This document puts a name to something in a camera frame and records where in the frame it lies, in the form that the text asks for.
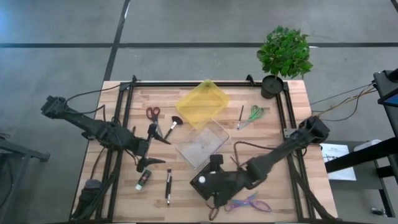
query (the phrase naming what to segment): yellow tray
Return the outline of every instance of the yellow tray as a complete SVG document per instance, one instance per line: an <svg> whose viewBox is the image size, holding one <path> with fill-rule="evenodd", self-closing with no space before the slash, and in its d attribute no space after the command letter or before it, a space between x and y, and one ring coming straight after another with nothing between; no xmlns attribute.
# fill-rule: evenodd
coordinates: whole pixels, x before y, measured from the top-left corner
<svg viewBox="0 0 398 224"><path fill-rule="evenodd" d="M194 128L215 117L229 102L229 97L211 80L205 80L176 103L178 112Z"/></svg>

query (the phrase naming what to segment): red scissors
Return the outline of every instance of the red scissors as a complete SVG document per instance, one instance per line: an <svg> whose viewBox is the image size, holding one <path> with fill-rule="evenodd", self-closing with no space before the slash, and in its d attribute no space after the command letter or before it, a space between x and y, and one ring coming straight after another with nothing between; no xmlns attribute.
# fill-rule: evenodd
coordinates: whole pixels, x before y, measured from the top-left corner
<svg viewBox="0 0 398 224"><path fill-rule="evenodd" d="M226 212L230 212L235 208L243 207L243 206L252 206L257 210L262 212L271 212L271 207L260 200L254 200L257 196L257 193L252 194L246 200L232 200L230 204L224 206Z"/></svg>
<svg viewBox="0 0 398 224"><path fill-rule="evenodd" d="M163 137L162 131L160 130L160 127L159 127L159 121L157 119L159 114L160 114L159 107L156 106L154 108L151 108L151 107L147 108L147 118L149 118L151 121L153 121L155 124L157 124L157 132L159 133L159 135L161 137Z"/></svg>

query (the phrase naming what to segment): scissors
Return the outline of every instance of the scissors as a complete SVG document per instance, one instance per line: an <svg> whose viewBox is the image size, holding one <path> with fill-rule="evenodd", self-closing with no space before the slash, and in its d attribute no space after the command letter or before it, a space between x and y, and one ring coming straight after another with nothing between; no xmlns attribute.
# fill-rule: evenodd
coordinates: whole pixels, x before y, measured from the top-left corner
<svg viewBox="0 0 398 224"><path fill-rule="evenodd" d="M162 131L160 130L160 127L159 127L159 121L157 120L157 117L159 116L159 114L160 114L160 108L158 108L157 106L154 108L151 108L151 107L147 108L147 118L150 119L151 121L153 121L155 124L157 124L157 132L163 138Z"/></svg>
<svg viewBox="0 0 398 224"><path fill-rule="evenodd" d="M251 107L251 114L247 121L245 121L241 126L238 127L238 130L244 128L250 122L254 121L255 119L260 119L264 115L264 109L254 105Z"/></svg>
<svg viewBox="0 0 398 224"><path fill-rule="evenodd" d="M267 203L260 200L254 201L256 197L257 193L254 193L246 200L232 200L231 203L224 206L224 209L226 212L230 212L235 208L252 206L255 209L260 210L262 212L271 212L271 207Z"/></svg>

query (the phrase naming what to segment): purple scissors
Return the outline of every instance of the purple scissors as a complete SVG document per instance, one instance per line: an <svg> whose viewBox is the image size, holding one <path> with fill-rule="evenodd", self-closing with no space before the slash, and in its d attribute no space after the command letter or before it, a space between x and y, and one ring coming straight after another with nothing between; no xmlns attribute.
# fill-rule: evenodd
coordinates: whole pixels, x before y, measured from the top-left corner
<svg viewBox="0 0 398 224"><path fill-rule="evenodd" d="M257 197L257 193L252 194L250 197L248 197L246 200L232 200L230 204L227 204L224 206L224 209L226 212L230 212L234 210L235 208L243 207L243 206L252 206L257 210L260 210L262 212L271 212L271 207L263 202L254 199Z"/></svg>

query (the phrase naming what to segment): potted plant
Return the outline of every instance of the potted plant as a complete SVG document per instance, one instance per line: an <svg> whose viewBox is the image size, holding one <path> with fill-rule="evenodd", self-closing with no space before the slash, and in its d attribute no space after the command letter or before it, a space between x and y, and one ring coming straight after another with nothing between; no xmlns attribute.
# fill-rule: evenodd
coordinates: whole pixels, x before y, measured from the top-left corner
<svg viewBox="0 0 398 224"><path fill-rule="evenodd" d="M310 58L310 47L300 30L283 28L279 26L267 35L264 45L257 51L257 58L262 63L262 70L271 75L262 80L261 95L271 99L283 90L283 77L294 78L297 75L304 76L310 72L312 64Z"/></svg>

